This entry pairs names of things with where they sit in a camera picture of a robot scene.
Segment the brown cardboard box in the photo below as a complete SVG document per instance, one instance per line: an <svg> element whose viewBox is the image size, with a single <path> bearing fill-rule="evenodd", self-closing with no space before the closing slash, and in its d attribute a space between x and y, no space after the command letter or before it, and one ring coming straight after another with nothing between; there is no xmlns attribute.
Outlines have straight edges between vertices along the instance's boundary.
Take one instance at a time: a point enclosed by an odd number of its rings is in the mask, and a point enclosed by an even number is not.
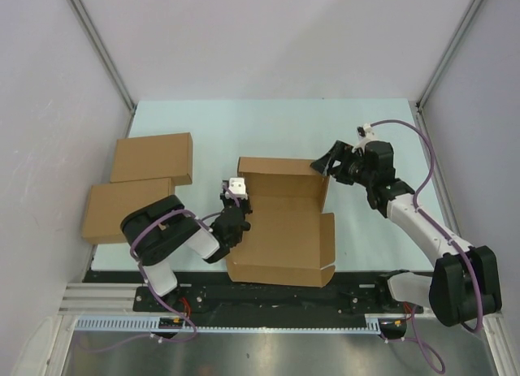
<svg viewBox="0 0 520 376"><path fill-rule="evenodd" d="M335 273L335 216L324 212L329 179L308 159L238 161L252 214L226 258L235 283L324 287Z"/></svg>

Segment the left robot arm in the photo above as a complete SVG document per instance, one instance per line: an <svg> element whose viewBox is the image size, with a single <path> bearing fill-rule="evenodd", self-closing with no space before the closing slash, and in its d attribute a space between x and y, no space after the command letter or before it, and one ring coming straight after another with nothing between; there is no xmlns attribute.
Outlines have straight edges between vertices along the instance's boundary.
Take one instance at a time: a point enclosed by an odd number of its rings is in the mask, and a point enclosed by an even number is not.
<svg viewBox="0 0 520 376"><path fill-rule="evenodd" d="M249 198L223 192L220 199L223 208L209 225L175 195L129 214L120 223L131 257L151 287L150 299L161 310L174 309L180 300L178 280L167 261L177 249L186 246L212 264L226 257L250 230L246 221L253 213Z"/></svg>

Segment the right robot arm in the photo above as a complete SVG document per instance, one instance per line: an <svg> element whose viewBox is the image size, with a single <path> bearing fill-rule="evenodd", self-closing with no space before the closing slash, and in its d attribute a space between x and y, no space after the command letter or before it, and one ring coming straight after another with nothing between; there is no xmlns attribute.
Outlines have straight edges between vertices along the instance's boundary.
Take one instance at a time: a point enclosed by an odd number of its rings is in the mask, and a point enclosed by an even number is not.
<svg viewBox="0 0 520 376"><path fill-rule="evenodd" d="M418 194L397 178L390 143L372 140L352 146L336 141L311 168L341 184L359 184L369 206L397 225L433 265L429 276L409 270L382 275L375 303L393 312L403 302L431 309L445 326L479 321L501 310L501 286L495 253L475 247L439 224L418 204Z"/></svg>

